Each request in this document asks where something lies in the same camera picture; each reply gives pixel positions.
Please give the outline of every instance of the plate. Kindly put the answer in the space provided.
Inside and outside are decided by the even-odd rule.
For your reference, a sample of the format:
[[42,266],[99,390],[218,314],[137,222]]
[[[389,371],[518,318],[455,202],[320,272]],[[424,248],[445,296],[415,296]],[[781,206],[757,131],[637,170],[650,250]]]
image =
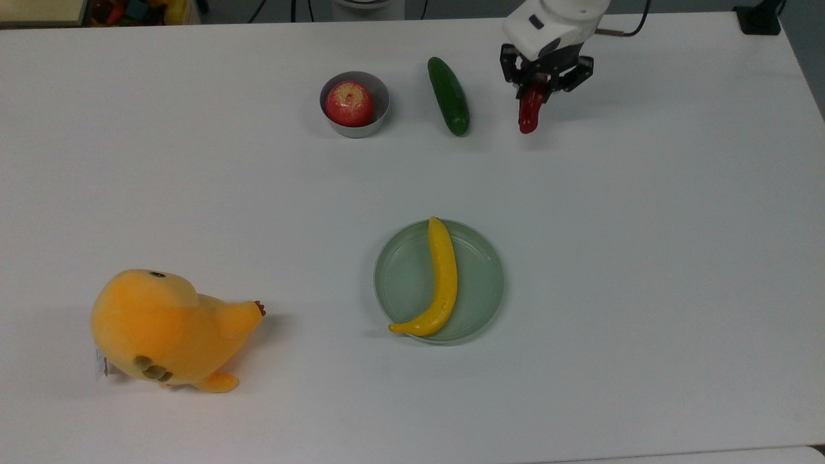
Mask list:
[[[504,270],[495,248],[476,230],[441,220],[450,232],[459,274],[458,296],[444,327],[428,343],[457,343],[476,334],[493,319],[504,297]],[[420,315],[432,302],[432,271],[428,220],[409,225],[387,242],[375,264],[375,295],[393,323]]]

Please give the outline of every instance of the yellow stuffed animal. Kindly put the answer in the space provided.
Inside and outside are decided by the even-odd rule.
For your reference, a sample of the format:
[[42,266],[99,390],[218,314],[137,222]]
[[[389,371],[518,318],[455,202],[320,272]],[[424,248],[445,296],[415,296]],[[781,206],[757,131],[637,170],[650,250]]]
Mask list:
[[167,26],[186,24],[186,10],[191,5],[189,0],[147,0],[146,4],[152,9],[166,5],[166,11],[163,13],[163,24]]
[[199,295],[183,277],[131,269],[97,297],[92,335],[108,361],[132,377],[223,393],[238,379],[217,369],[264,314],[260,301],[227,304]]

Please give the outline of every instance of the green cucumber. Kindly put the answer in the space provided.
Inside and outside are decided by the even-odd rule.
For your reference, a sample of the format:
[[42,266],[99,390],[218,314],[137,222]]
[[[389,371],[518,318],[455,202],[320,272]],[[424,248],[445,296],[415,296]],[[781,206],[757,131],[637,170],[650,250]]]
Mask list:
[[466,134],[469,130],[469,108],[459,79],[450,66],[436,56],[427,61],[427,72],[447,128],[458,136]]

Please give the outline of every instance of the red chili pepper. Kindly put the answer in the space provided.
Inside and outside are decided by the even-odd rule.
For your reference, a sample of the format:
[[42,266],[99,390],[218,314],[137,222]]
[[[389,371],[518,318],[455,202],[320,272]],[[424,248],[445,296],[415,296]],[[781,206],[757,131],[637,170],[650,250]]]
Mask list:
[[114,26],[126,14],[126,1],[117,0],[115,6],[111,9],[109,18],[106,19],[107,26]]
[[518,126],[522,134],[529,134],[539,126],[539,110],[545,102],[547,76],[536,76],[521,96],[518,104]]

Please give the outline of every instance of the red apple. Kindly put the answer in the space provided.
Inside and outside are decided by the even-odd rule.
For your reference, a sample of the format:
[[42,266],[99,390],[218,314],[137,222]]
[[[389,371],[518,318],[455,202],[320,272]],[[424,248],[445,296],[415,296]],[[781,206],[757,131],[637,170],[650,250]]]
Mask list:
[[346,127],[362,127],[372,122],[375,105],[370,92],[355,81],[344,81],[333,87],[324,105],[333,122]]

